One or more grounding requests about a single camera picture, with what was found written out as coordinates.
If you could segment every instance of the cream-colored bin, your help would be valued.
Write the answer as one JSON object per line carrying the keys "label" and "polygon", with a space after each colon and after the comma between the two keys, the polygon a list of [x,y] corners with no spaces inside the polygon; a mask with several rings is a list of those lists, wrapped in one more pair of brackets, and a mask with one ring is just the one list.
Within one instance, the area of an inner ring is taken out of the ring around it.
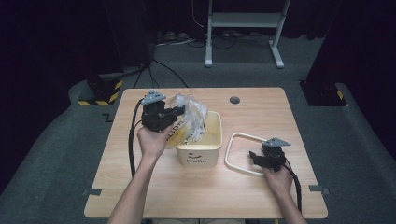
{"label": "cream-colored bin", "polygon": [[208,111],[205,119],[205,133],[201,140],[189,145],[177,145],[177,155],[184,166],[207,167],[218,162],[222,144],[220,114]]}

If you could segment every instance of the human arm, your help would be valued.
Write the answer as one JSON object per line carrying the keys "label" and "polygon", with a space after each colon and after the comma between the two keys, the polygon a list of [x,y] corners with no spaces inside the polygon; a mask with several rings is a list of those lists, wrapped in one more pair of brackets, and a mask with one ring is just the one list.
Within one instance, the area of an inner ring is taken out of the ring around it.
{"label": "human arm", "polygon": [[139,129],[137,138],[142,149],[142,159],[108,223],[141,223],[151,175],[157,160],[163,154],[166,137],[171,129],[172,126],[169,126],[161,133],[152,132],[146,127]]}
{"label": "human arm", "polygon": [[276,173],[264,167],[262,167],[262,170],[268,180],[271,191],[276,196],[276,200],[286,222],[289,224],[306,223],[305,218],[298,210],[290,195],[290,187],[293,182],[293,177],[290,172],[283,166],[281,166],[280,170]]}

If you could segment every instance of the table top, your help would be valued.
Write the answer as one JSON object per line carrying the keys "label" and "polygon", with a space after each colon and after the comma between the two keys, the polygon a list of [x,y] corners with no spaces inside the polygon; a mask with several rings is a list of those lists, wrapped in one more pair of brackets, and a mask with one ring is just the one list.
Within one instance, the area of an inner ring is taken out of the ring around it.
{"label": "table top", "polygon": [[[321,192],[310,191],[317,185],[285,92],[280,88],[204,88],[158,89],[172,98],[177,93],[191,94],[221,116],[222,146],[213,167],[186,167],[178,161],[177,151],[166,149],[154,169],[144,211],[144,218],[281,218],[276,199],[265,177],[244,175],[229,169],[224,162],[233,133],[246,133],[263,139],[277,137],[291,143],[282,147],[291,167],[299,177],[305,218],[328,215]],[[92,188],[100,195],[90,195],[85,207],[87,217],[109,217],[131,180],[128,156],[128,135],[134,108],[148,89],[123,92],[109,133]],[[230,103],[237,96],[240,103]],[[140,120],[140,106],[136,120]],[[260,171],[248,156],[250,150],[260,153],[261,145],[235,139],[229,161],[244,169]],[[134,160],[138,164],[141,151],[134,137]],[[291,187],[296,201],[296,190]]]}

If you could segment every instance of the white metal stand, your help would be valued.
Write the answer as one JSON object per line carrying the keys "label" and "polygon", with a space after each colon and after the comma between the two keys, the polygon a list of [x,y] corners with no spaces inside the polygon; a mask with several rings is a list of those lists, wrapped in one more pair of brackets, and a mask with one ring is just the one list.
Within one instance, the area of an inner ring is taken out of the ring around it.
{"label": "white metal stand", "polygon": [[276,66],[283,68],[282,58],[280,57],[277,43],[285,23],[290,0],[285,0],[282,12],[280,13],[236,13],[236,12],[213,12],[212,1],[209,0],[209,11],[207,19],[207,38],[205,66],[211,67],[212,60],[212,28],[213,27],[266,27],[276,28],[274,40],[269,41],[270,49],[274,55]]}

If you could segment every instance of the plastic bag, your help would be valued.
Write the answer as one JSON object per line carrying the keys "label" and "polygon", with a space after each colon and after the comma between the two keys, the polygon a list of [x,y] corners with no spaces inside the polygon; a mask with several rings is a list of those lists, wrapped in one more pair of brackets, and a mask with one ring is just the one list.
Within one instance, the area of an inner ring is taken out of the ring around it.
{"label": "plastic bag", "polygon": [[205,133],[207,106],[192,95],[177,94],[166,103],[167,107],[185,106],[183,115],[177,117],[175,126],[168,134],[166,147],[188,145],[199,141]]}

